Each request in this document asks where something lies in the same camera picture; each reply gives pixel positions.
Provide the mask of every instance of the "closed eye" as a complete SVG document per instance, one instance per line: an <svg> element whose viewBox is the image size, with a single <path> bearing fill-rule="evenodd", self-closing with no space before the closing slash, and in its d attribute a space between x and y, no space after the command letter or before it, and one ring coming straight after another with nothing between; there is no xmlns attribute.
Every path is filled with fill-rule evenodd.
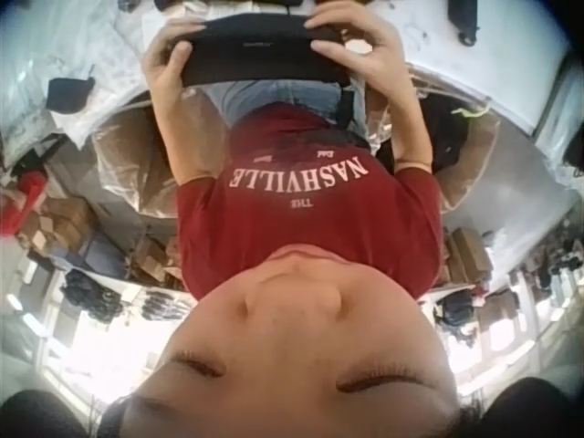
<svg viewBox="0 0 584 438"><path fill-rule="evenodd" d="M350 379L347 382L337 383L337 391L345 394L352 394L356 392L366 391L377 386L386 385L388 383L411 383L414 385L425 386L431 388L419 374L409 369L393 367L386 371L369 371L361 374L356 379Z"/></svg>
<svg viewBox="0 0 584 438"><path fill-rule="evenodd" d="M188 352L179 352L171 358L170 362L188 367L197 374L211 379L216 379L224 375L224 372L218 370L218 367L209 365L208 363L195 358L193 354Z"/></svg>

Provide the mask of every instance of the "black case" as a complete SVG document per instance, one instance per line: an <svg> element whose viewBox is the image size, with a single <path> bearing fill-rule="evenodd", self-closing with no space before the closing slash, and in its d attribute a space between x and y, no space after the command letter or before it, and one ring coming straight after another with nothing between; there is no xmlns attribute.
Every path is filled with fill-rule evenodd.
<svg viewBox="0 0 584 438"><path fill-rule="evenodd" d="M348 71L310 48L313 39L342 44L330 26L307 30L305 16L241 14L206 22L206 29L177 38L194 52L182 81L187 87L235 80L304 79L349 84Z"/></svg>

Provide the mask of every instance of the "red object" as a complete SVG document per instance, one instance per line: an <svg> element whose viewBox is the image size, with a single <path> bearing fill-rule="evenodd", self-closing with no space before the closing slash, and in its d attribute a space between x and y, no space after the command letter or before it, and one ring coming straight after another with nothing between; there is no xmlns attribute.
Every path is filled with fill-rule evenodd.
<svg viewBox="0 0 584 438"><path fill-rule="evenodd" d="M179 188L182 275L196 298L292 244L373 266L415 298L432 287L442 263L436 180L419 169L391 176L354 146L290 141L291 132L323 124L272 106L235 130L232 147L244 152L218 180Z"/></svg>
<svg viewBox="0 0 584 438"><path fill-rule="evenodd" d="M26 196L25 205L22 210L19 210L10 201L11 203L2 210L0 235L15 235L18 232L46 185L47 178L41 172L29 172L20 177L16 183L16 189Z"/></svg>

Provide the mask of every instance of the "eyelash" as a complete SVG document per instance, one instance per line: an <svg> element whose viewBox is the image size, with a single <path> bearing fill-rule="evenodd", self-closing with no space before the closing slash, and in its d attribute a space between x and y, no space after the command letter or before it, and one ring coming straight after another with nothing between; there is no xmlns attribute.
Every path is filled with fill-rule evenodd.
<svg viewBox="0 0 584 438"><path fill-rule="evenodd" d="M198 357L196 357L190 351L179 351L172 357L173 361L183 363L184 365L188 366L192 370L195 370L201 376L210 378L210 379L217 379L218 377L223 376L223 373L216 370L212 366L208 365L207 363L201 361Z"/></svg>
<svg viewBox="0 0 584 438"><path fill-rule="evenodd" d="M373 368L362 372L347 382L337 384L337 391L346 394L362 392L392 381L409 381L426 386L421 373L401 365Z"/></svg>

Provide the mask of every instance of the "printed lettering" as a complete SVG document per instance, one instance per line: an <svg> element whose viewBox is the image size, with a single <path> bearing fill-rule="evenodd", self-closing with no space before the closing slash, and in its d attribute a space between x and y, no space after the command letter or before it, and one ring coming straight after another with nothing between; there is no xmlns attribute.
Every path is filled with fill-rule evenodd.
<svg viewBox="0 0 584 438"><path fill-rule="evenodd" d="M320 184L318 184L318 174L316 169L302 171L301 173L302 179L304 180L305 192L314 192L315 190L320 190Z"/></svg>
<svg viewBox="0 0 584 438"><path fill-rule="evenodd" d="M272 162L271 155L264 155L263 157L254 158L254 162Z"/></svg>
<svg viewBox="0 0 584 438"><path fill-rule="evenodd" d="M312 201L310 200L310 198L293 199L290 202L290 206L292 208L310 208L310 207L314 207L314 205L312 204Z"/></svg>
<svg viewBox="0 0 584 438"><path fill-rule="evenodd" d="M247 184L247 188L248 189L255 189L256 187L256 181L257 181L257 175L259 174L259 170L257 169L248 169L245 171L245 176L247 176L249 173L251 173L252 177L249 179L249 183Z"/></svg>
<svg viewBox="0 0 584 438"><path fill-rule="evenodd" d="M358 180L362 175L366 175L369 173L367 169L363 167L363 165L359 162L359 157L353 157L347 161L347 165L353 171L353 175L355 179Z"/></svg>
<svg viewBox="0 0 584 438"><path fill-rule="evenodd" d="M325 187L332 187L335 185L335 177L332 174L332 169L330 166L322 166L319 170L320 178L322 178L322 182L324 183Z"/></svg>
<svg viewBox="0 0 584 438"><path fill-rule="evenodd" d="M276 174L277 174L276 192L283 193L284 192L284 173L283 172L276 172Z"/></svg>
<svg viewBox="0 0 584 438"><path fill-rule="evenodd" d="M239 183L244 177L245 169L235 169L234 179L229 182L229 187L239 187Z"/></svg>
<svg viewBox="0 0 584 438"><path fill-rule="evenodd" d="M276 173L272 172L272 171L261 171L259 173L259 178L262 179L263 176L267 175L267 181L266 181L266 188L264 190L266 190L266 192L273 192L274 191L274 187L272 187L274 185L274 175Z"/></svg>
<svg viewBox="0 0 584 438"><path fill-rule="evenodd" d="M288 176L288 187L286 188L286 193L298 193L302 192L300 188L300 183L298 182L298 178L296 177L296 172L290 172Z"/></svg>
<svg viewBox="0 0 584 438"><path fill-rule="evenodd" d="M332 168L337 171L343 181L346 182L349 180L349 176L347 175L347 164L345 162L335 162L332 164Z"/></svg>

